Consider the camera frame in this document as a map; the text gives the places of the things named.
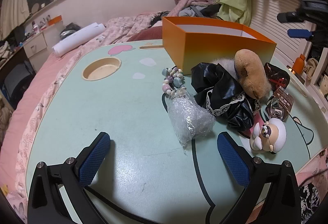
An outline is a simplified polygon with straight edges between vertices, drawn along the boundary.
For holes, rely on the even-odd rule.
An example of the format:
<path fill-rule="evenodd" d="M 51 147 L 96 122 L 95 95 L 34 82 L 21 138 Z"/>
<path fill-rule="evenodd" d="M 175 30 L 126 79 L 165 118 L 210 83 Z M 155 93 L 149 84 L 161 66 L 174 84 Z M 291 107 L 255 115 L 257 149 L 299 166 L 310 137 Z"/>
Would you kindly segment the brown capybara plush toy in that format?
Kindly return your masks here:
<path fill-rule="evenodd" d="M 236 52 L 234 66 L 238 82 L 251 98 L 261 100 L 272 90 L 259 56 L 248 49 Z"/>

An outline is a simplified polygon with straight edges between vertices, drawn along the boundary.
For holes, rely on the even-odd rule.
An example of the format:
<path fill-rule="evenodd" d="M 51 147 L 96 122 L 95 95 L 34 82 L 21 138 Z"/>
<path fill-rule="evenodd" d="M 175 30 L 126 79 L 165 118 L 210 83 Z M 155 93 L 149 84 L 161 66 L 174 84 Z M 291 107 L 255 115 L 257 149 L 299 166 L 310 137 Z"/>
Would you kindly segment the brown printed card box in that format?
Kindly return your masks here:
<path fill-rule="evenodd" d="M 294 97 L 290 95 L 284 88 L 279 86 L 275 92 L 273 93 L 273 96 L 278 99 L 280 105 L 288 112 L 290 113 L 292 110 L 292 106 L 294 104 Z"/>

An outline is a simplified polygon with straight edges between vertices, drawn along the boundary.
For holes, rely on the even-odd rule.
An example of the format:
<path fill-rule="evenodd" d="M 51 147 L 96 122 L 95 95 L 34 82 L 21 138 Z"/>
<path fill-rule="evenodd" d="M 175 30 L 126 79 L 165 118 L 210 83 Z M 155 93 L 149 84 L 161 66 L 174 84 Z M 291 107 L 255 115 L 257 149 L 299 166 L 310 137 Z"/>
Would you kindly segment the white sheep figurine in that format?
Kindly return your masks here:
<path fill-rule="evenodd" d="M 250 147 L 254 151 L 278 153 L 286 142 L 286 128 L 278 118 L 270 118 L 262 125 L 256 123 L 250 137 Z"/>

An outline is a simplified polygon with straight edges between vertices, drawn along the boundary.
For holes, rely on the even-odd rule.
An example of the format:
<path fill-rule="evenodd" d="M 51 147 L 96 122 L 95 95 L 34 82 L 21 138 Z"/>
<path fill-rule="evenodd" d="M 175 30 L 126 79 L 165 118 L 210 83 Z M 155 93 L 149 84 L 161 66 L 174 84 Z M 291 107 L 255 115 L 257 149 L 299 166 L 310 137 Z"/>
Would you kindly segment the black lace-trimmed fabric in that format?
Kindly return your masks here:
<path fill-rule="evenodd" d="M 245 132 L 253 127 L 259 100 L 248 96 L 221 65 L 197 64 L 191 69 L 191 85 L 198 105 L 224 119 L 230 128 Z"/>

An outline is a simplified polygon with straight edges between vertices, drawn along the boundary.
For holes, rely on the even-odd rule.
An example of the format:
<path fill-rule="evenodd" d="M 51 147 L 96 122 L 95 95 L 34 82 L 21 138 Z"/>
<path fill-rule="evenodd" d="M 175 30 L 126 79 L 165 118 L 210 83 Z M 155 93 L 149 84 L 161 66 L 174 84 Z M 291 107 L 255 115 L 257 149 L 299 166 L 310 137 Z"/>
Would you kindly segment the bubble wrap bundle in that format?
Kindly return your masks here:
<path fill-rule="evenodd" d="M 173 130 L 182 147 L 187 147 L 193 139 L 207 136 L 212 131 L 216 119 L 200 107 L 185 88 L 173 90 L 166 105 Z"/>

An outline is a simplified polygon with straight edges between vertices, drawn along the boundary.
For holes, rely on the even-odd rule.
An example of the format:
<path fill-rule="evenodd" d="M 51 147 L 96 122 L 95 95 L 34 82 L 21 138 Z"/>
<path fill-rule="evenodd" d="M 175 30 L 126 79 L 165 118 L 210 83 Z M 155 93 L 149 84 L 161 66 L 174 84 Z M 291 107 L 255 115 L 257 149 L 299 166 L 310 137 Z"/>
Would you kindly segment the orange water bottle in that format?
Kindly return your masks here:
<path fill-rule="evenodd" d="M 300 56 L 296 58 L 292 66 L 292 69 L 296 74 L 301 75 L 303 73 L 304 67 L 305 67 L 305 56 L 303 54 L 300 54 Z"/>

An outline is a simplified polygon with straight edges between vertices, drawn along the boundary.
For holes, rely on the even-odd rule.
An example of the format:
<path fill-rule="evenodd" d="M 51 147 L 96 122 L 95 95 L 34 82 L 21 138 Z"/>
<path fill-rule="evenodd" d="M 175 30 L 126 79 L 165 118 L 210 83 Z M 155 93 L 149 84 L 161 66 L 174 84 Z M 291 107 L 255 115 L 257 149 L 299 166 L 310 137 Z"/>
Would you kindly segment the pink floral duvet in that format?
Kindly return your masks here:
<path fill-rule="evenodd" d="M 159 13 L 117 17 L 105 31 L 62 57 L 49 55 L 13 112 L 1 147 L 1 190 L 19 220 L 27 223 L 26 170 L 36 131 L 56 91 L 77 61 L 101 46 L 123 43 L 160 21 Z"/>

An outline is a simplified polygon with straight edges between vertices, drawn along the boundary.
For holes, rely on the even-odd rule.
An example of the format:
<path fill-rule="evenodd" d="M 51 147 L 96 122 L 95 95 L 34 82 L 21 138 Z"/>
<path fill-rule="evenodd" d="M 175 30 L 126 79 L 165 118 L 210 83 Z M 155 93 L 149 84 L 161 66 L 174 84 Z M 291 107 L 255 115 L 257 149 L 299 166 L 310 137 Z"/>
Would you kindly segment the dark red plastic packet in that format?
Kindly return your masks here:
<path fill-rule="evenodd" d="M 273 92 L 279 87 L 282 87 L 283 89 L 287 88 L 290 83 L 290 76 L 285 70 L 282 70 L 271 63 L 265 63 L 264 69 Z"/>

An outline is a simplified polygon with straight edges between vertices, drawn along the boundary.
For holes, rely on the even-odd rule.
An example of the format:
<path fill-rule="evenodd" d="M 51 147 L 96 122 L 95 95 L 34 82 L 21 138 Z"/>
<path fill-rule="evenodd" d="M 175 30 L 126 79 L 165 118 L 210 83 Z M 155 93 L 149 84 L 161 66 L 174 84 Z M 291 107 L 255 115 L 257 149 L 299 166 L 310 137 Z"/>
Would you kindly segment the light green garment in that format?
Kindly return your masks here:
<path fill-rule="evenodd" d="M 217 0 L 221 5 L 217 17 L 232 23 L 250 26 L 252 0 Z"/>

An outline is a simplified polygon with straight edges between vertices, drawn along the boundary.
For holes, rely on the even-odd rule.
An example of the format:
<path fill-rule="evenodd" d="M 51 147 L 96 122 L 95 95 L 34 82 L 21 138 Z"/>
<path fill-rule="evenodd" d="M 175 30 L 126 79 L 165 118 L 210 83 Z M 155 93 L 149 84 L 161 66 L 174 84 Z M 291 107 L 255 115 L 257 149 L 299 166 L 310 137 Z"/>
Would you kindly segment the orange storage box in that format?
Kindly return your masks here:
<path fill-rule="evenodd" d="M 274 41 L 248 26 L 202 17 L 164 17 L 162 41 L 173 63 L 185 74 L 199 63 L 233 58 L 241 49 L 255 52 L 265 64 L 276 48 Z"/>

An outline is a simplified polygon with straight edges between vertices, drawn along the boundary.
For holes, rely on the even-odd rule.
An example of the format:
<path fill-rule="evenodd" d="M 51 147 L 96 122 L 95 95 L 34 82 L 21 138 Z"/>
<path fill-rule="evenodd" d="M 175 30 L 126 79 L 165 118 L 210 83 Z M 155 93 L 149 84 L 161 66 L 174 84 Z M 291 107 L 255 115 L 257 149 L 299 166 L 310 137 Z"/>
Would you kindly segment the pink knitted blanket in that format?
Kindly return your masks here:
<path fill-rule="evenodd" d="M 212 17 L 221 5 L 213 0 L 174 0 L 176 6 L 168 13 L 171 16 Z"/>

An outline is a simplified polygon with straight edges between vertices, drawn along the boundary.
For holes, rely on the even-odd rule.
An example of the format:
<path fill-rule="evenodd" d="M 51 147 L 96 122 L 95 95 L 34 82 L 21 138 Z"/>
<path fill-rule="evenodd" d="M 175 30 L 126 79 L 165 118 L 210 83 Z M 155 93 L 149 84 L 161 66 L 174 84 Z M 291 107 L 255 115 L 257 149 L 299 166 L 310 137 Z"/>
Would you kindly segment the white bedside drawer cabinet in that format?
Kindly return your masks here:
<path fill-rule="evenodd" d="M 64 28 L 61 20 L 23 43 L 26 56 L 36 73 L 52 53 L 52 47 L 60 41 L 60 33 Z"/>

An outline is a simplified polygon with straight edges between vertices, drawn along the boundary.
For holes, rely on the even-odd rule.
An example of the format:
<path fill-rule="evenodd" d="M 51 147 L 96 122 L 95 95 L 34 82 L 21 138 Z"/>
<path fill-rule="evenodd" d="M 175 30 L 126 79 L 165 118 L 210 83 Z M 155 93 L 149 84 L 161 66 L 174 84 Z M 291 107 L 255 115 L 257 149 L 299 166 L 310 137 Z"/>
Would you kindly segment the rolled white paper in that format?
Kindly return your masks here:
<path fill-rule="evenodd" d="M 103 24 L 90 24 L 55 44 L 52 47 L 52 50 L 57 57 L 61 57 L 71 50 L 97 37 L 103 33 L 105 29 L 106 28 Z"/>

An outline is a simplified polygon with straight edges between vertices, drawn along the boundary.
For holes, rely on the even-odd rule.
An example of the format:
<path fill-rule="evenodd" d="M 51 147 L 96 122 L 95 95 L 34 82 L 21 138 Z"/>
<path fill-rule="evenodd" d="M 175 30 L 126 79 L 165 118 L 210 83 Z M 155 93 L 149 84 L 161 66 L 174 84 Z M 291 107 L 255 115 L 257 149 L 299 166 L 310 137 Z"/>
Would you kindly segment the red corduroy pillow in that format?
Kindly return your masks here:
<path fill-rule="evenodd" d="M 160 39 L 162 39 L 162 27 L 157 26 L 140 31 L 138 34 L 129 38 L 128 42 L 144 41 L 144 40 L 160 40 Z"/>

